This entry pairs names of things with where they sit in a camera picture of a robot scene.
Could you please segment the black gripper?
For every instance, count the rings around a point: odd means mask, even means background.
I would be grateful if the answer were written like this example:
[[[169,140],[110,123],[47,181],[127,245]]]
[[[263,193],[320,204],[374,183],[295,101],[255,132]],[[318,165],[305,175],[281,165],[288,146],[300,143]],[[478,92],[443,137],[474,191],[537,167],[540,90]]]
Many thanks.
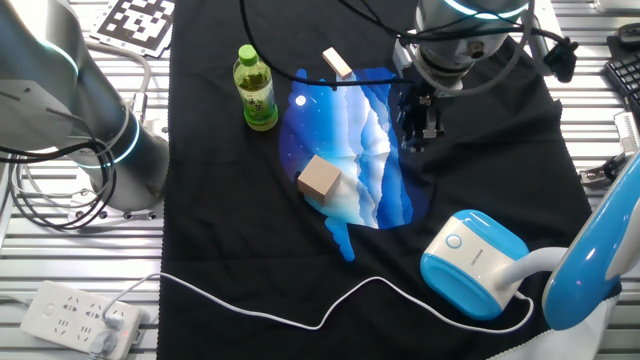
[[[404,150],[422,152],[424,138],[436,139],[445,134],[441,120],[443,104],[444,97],[424,79],[416,79],[399,94],[397,122],[404,131]]]

